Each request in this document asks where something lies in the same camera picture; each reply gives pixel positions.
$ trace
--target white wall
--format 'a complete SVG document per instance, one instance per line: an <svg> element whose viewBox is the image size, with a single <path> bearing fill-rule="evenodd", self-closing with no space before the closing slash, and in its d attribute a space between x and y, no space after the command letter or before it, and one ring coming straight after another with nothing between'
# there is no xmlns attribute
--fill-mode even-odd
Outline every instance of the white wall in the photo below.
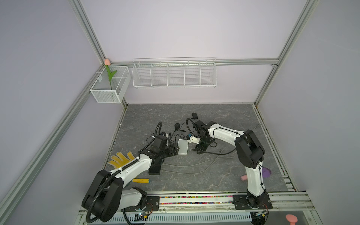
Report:
<svg viewBox="0 0 360 225"><path fill-rule="evenodd" d="M0 201L99 61L67 0L0 5Z"/></svg>
<svg viewBox="0 0 360 225"><path fill-rule="evenodd" d="M6 225L72 225L102 169L121 104L90 96Z"/></svg>
<svg viewBox="0 0 360 225"><path fill-rule="evenodd" d="M359 9L320 1L259 106L324 225L359 224Z"/></svg>
<svg viewBox="0 0 360 225"><path fill-rule="evenodd" d="M113 62L134 58L277 58L306 0L85 0Z"/></svg>
<svg viewBox="0 0 360 225"><path fill-rule="evenodd" d="M218 66L215 88L136 89L131 81L125 98L132 104L255 102L271 68L271 65Z"/></svg>

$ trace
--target gray tabletop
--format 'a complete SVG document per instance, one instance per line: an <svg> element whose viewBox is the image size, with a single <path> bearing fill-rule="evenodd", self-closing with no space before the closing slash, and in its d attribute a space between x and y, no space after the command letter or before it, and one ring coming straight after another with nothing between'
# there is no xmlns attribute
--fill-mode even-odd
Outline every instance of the gray tabletop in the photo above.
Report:
<svg viewBox="0 0 360 225"><path fill-rule="evenodd" d="M154 132L158 122L163 122L162 132L173 132L175 123L182 124L186 118L191 118L194 112L204 123L214 121L221 126L235 130L252 129L265 148L263 166L271 170L271 176L264 178L266 189L270 192L288 190L251 104L129 105L111 155L121 152L126 156L126 153L131 151L136 156L137 152L147 144L146 138ZM189 133L186 124L181 129L186 130L183 132L184 135ZM187 155L168 157L164 162L173 165L193 165L217 157L206 153L198 155L196 151L191 150L194 147L195 144L190 143ZM209 147L207 151L226 153L233 149L234 147L229 143L219 140L217 147ZM162 165L161 169L180 173L197 173L206 169L211 163L212 161L208 161L192 167ZM139 174L138 178L149 178L149 184L130 182L125 189L137 186L145 191L246 192L247 181L240 180L240 177L245 174L245 167L240 163L237 153L234 151L231 154L220 156L204 173L183 175L161 171L160 175L149 175L147 171L144 171Z"/></svg>

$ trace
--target yellow screwdriver handle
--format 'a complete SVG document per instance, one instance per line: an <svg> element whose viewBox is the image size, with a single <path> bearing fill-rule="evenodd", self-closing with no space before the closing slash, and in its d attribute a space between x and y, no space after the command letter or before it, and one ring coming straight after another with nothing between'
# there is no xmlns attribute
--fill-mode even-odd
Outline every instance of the yellow screwdriver handle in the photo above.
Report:
<svg viewBox="0 0 360 225"><path fill-rule="evenodd" d="M133 179L132 181L136 182L136 183L142 183L142 184L150 183L150 179Z"/></svg>

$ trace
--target wire basket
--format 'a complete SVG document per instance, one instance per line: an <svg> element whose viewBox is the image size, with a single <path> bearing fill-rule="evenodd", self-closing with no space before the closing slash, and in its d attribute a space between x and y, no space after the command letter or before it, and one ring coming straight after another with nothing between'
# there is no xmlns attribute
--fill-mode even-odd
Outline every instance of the wire basket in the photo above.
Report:
<svg viewBox="0 0 360 225"><path fill-rule="evenodd" d="M117 70L111 82L104 67L90 91L98 103L121 103L131 80L129 69L127 66L109 66L109 69Z"/></svg>
<svg viewBox="0 0 360 225"><path fill-rule="evenodd" d="M156 87L215 87L217 71L215 59L173 61L134 60L132 71L135 88Z"/></svg>

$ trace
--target robotic arm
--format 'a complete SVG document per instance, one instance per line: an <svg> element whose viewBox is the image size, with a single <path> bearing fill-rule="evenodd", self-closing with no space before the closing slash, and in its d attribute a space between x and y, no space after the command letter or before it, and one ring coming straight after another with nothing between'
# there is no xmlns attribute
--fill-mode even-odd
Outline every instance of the robotic arm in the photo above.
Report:
<svg viewBox="0 0 360 225"><path fill-rule="evenodd" d="M235 146L240 162L246 167L249 206L258 208L267 201L261 170L265 151L253 131L237 131L222 127L215 122L204 124L200 120L196 123L189 120L193 123L198 136L188 139L197 143L195 149L198 150L198 154L204 153L215 139ZM175 156L178 151L177 144L172 143L165 133L158 134L154 137L153 144L140 151L139 156L128 164L110 172L99 171L82 202L82 206L88 210L87 223L96 219L106 222L118 208L134 206L144 209L146 192L136 187L124 191L122 189L143 171L149 170L149 174L160 174L164 158Z"/></svg>

